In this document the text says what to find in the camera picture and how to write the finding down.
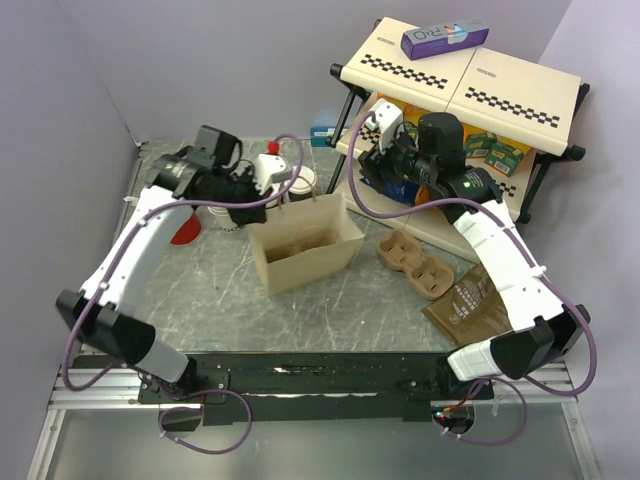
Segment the white plastic cup lid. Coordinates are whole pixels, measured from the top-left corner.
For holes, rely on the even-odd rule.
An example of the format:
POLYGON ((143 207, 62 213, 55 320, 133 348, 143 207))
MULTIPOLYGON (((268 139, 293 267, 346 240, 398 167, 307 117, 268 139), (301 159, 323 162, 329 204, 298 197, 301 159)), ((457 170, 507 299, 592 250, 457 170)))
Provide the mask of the white plastic cup lid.
POLYGON ((295 195, 311 194, 317 183, 317 175, 309 167, 302 166, 295 180, 292 181, 289 192, 295 195))

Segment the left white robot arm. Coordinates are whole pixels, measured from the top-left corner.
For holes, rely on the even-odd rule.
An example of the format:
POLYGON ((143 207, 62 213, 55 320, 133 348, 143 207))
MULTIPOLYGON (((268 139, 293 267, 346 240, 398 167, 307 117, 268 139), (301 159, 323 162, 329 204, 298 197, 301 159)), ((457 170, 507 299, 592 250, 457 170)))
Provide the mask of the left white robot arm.
POLYGON ((162 390, 174 401, 195 395, 195 361, 134 314, 143 287, 178 230, 194 216, 198 202, 241 205, 235 214, 239 224, 265 220, 264 208, 252 205, 261 198, 252 166, 235 171, 242 153, 239 138, 203 125, 193 145, 153 162, 129 222, 100 267, 78 291, 65 289, 56 300, 70 329, 64 369, 80 341, 119 364, 161 379, 162 390))

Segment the kraft paper bag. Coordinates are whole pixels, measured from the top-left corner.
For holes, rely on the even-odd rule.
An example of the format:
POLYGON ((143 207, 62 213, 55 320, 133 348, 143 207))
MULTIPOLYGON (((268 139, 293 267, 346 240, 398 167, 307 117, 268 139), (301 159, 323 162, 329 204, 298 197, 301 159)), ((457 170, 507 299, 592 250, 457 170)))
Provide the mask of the kraft paper bag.
POLYGON ((345 269, 364 234, 349 218, 344 195, 314 195, 267 212, 248 227, 258 276, 270 296, 345 269))

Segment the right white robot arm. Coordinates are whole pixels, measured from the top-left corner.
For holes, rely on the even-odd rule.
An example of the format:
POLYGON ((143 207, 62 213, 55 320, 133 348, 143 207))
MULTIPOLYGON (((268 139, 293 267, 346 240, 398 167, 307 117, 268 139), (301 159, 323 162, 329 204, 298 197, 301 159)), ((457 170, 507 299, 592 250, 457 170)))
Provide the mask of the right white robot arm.
POLYGON ((423 186, 428 202, 406 209, 411 215, 437 208, 472 248, 506 308, 509 330, 450 352, 437 373, 438 390, 459 398, 472 380, 505 375, 529 379, 534 370, 565 355, 579 338, 589 349, 585 380, 571 395, 593 382, 597 349, 584 307, 563 295, 546 269, 525 245, 497 183, 482 168, 466 163, 464 128, 452 114, 428 113, 418 122, 418 136, 405 130, 403 114, 381 101, 358 121, 359 129, 376 131, 378 143, 359 156, 362 174, 377 190, 386 181, 423 186))

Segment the black paper coffee cup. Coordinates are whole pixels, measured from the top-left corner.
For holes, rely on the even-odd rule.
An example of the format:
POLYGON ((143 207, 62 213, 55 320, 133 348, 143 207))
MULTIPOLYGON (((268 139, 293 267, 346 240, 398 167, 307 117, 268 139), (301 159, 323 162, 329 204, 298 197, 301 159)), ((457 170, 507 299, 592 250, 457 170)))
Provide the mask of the black paper coffee cup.
POLYGON ((288 197, 290 202, 299 202, 307 199, 312 199, 315 196, 315 192, 313 190, 298 192, 290 190, 288 192, 288 197))

